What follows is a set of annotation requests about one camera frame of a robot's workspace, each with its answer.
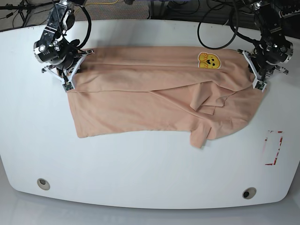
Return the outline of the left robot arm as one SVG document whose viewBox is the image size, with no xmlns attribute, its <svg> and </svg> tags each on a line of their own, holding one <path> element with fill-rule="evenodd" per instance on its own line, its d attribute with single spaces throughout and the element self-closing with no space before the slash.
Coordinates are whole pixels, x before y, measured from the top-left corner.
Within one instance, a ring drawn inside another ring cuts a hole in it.
<svg viewBox="0 0 300 225">
<path fill-rule="evenodd" d="M 244 5 L 254 13 L 255 24 L 261 33 L 261 39 L 255 40 L 240 33 L 237 36 L 254 45 L 252 53 L 248 53 L 250 67 L 257 81 L 263 84 L 274 70 L 288 73 L 278 64 L 287 63 L 293 55 L 293 44 L 286 40 L 278 12 L 270 0 L 244 0 Z"/>
</svg>

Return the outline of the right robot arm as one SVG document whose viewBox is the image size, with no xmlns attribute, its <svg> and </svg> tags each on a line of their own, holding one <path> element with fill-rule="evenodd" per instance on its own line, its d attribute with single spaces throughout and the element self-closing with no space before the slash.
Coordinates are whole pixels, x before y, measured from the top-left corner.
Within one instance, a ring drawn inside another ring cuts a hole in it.
<svg viewBox="0 0 300 225">
<path fill-rule="evenodd" d="M 60 80 L 65 91 L 75 88 L 74 76 L 85 58 L 93 50 L 83 50 L 91 34 L 91 17 L 85 8 L 85 0 L 60 0 L 53 2 L 47 25 L 41 38 L 34 43 L 33 53 L 40 63 L 48 63 L 42 73 L 48 72 Z M 87 34 L 81 42 L 78 39 L 67 41 L 66 32 L 75 23 L 75 7 L 81 8 L 88 20 Z"/>
</svg>

